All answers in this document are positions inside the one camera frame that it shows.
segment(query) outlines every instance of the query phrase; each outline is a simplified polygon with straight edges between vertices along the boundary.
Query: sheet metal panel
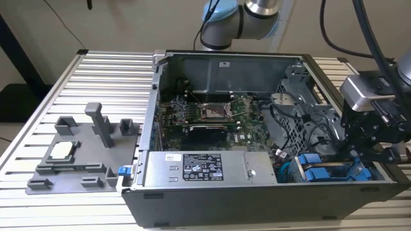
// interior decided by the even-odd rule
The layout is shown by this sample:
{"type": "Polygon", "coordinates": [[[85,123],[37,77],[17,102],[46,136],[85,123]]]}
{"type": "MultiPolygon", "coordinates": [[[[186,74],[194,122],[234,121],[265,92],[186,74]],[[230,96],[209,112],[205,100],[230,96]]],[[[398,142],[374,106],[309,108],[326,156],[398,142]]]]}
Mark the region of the sheet metal panel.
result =
{"type": "MultiPolygon", "coordinates": [[[[102,114],[117,122],[129,116],[142,125],[152,79],[152,54],[89,51],[77,57],[65,74],[61,86],[49,96],[49,103],[37,112],[31,123],[18,136],[0,170],[0,228],[13,231],[142,230],[130,216],[115,192],[26,195],[23,188],[34,166],[45,154],[54,134],[53,123],[61,115],[82,122],[87,102],[101,102],[102,114]]],[[[338,88],[346,75],[354,73],[349,64],[336,58],[314,58],[320,68],[338,88]]],[[[400,166],[411,178],[411,165],[400,166]]],[[[341,221],[313,221],[276,224],[185,227],[185,231],[244,230],[346,230],[405,231],[411,229],[411,190],[386,202],[365,205],[341,221]]]]}

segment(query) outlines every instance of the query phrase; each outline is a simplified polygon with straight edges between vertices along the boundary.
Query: power supply label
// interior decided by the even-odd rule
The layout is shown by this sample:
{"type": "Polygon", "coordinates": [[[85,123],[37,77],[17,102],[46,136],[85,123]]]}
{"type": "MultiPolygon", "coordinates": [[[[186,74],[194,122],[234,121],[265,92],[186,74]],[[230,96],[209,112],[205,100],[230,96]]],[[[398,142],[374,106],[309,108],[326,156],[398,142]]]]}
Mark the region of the power supply label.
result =
{"type": "Polygon", "coordinates": [[[184,154],[182,179],[224,180],[221,154],[184,154]]]}

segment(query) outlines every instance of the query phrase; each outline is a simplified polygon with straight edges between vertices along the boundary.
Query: open computer tower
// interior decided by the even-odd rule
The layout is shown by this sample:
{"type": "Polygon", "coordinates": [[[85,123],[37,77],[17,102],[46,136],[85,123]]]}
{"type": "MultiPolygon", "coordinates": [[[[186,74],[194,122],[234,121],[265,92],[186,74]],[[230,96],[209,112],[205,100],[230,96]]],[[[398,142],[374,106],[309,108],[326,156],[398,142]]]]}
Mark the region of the open computer tower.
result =
{"type": "Polygon", "coordinates": [[[153,70],[137,225],[336,220],[409,187],[396,165],[334,158],[342,98],[309,55],[157,51],[153,70]]]}

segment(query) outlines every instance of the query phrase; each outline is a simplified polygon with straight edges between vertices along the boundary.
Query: white label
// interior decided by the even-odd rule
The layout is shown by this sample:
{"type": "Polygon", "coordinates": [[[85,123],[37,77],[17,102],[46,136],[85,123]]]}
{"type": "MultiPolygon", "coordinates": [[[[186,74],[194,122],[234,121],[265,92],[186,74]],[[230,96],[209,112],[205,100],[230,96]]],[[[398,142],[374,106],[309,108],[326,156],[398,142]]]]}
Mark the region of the white label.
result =
{"type": "Polygon", "coordinates": [[[220,62],[220,67],[229,67],[229,62],[220,62]]]}
{"type": "Polygon", "coordinates": [[[281,158],[285,158],[286,152],[282,152],[280,149],[276,150],[274,155],[277,155],[281,158]]]}
{"type": "Polygon", "coordinates": [[[165,161],[181,161],[181,154],[165,154],[165,161]]]}

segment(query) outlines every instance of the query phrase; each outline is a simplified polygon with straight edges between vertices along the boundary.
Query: motherboard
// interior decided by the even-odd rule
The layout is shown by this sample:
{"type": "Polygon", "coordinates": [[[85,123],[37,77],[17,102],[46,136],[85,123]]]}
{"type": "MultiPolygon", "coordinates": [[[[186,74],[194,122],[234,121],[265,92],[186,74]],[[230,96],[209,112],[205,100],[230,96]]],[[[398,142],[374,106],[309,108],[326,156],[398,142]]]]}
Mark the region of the motherboard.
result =
{"type": "Polygon", "coordinates": [[[161,138],[164,151],[254,152],[273,148],[257,102],[246,94],[230,94],[222,103],[190,102],[186,95],[162,102],[161,138]]]}

